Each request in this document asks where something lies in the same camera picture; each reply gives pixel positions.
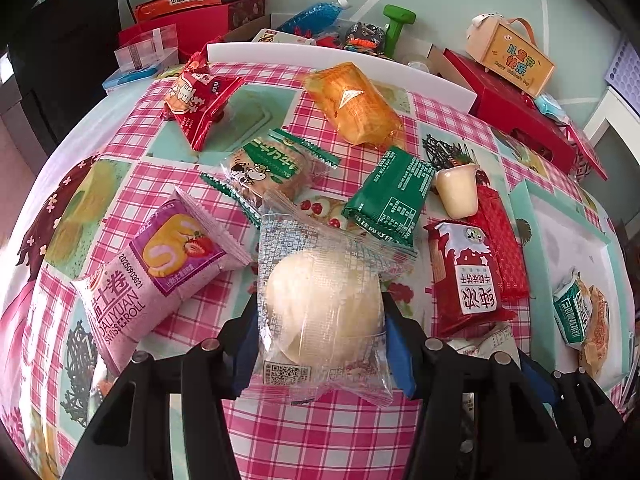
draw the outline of floor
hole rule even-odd
[[[4,123],[0,120],[0,199],[2,199],[0,258],[4,257],[4,247],[34,181],[34,174],[31,173]]]

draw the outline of pink plaid tablecloth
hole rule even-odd
[[[282,65],[214,64],[212,70],[242,75],[248,83],[295,90],[284,128],[305,137],[342,159],[338,169],[324,177],[314,189],[318,193],[347,199],[352,196],[381,157],[376,150],[350,146],[329,126],[323,113],[302,90],[299,76],[308,69]],[[162,97],[171,80],[153,83],[122,127],[102,152],[101,160],[123,167],[124,176],[114,199],[92,238],[82,272],[113,258],[137,232],[152,211],[161,205],[175,186],[188,191],[225,224],[231,234],[252,247],[257,232],[241,210],[227,197],[204,184],[198,164],[157,158],[149,153],[163,123]],[[396,108],[407,132],[407,150],[425,157],[422,138],[434,133],[464,144],[488,171],[492,185],[508,193],[524,178],[550,192],[562,192],[583,205],[583,194],[548,163],[546,171],[518,161],[508,147],[501,146],[491,128],[446,105],[397,89]],[[435,202],[427,202],[424,224],[438,218]],[[583,205],[585,216],[600,227],[602,213]],[[417,235],[421,264],[407,282],[405,298],[412,315],[430,332],[436,323],[437,306],[431,295],[431,271],[426,238]],[[251,271],[228,272],[186,302],[155,330],[156,358],[183,351],[215,335],[222,324],[238,314],[237,305],[248,297],[246,284]],[[512,322],[518,345],[529,351],[529,303],[507,305],[517,312]],[[82,432],[67,419],[61,408],[68,363],[64,357],[66,339],[82,312],[75,289],[64,272],[51,264],[42,267],[35,284],[22,340],[22,400],[25,425],[25,455],[43,478],[54,478],[68,462]],[[399,479],[414,435],[419,403],[407,400],[399,390],[393,403],[377,408],[347,392],[331,392],[305,406],[267,404],[251,399],[225,402],[226,421],[234,452],[244,478]]]

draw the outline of red wrapper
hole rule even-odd
[[[495,189],[478,186],[478,212],[469,217],[468,221],[489,236],[502,279],[502,298],[505,301],[526,298],[529,295],[529,280],[522,250]]]
[[[513,319],[500,300],[498,266],[484,231],[462,222],[436,222],[429,232],[436,336],[478,324]]]
[[[175,117],[191,148],[199,152],[210,126],[222,118],[222,108],[243,83],[241,77],[210,74],[204,54],[196,52],[164,97],[164,116]]]

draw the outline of orange plastic wrapper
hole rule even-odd
[[[347,142],[404,148],[400,117],[352,62],[313,72],[304,78],[304,85]]]

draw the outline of white label with chinese text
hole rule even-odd
[[[481,314],[496,309],[494,280],[487,266],[456,266],[462,314]]]

